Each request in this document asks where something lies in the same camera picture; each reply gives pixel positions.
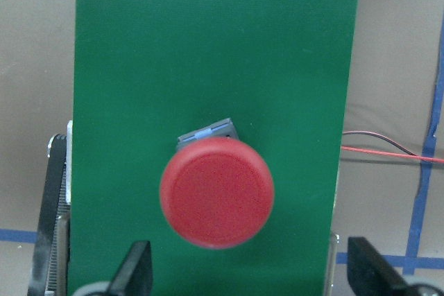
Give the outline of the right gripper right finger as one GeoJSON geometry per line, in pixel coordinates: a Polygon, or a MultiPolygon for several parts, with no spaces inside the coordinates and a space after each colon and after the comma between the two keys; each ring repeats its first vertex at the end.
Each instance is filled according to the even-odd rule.
{"type": "Polygon", "coordinates": [[[348,238],[347,279],[355,295],[419,295],[364,237],[348,238]]]}

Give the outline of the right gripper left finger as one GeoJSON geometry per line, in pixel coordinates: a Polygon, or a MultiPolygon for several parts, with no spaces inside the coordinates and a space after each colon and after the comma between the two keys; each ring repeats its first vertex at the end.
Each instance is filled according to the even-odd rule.
{"type": "Polygon", "coordinates": [[[108,286],[108,295],[150,295],[153,264],[149,241],[135,241],[108,286]]]}

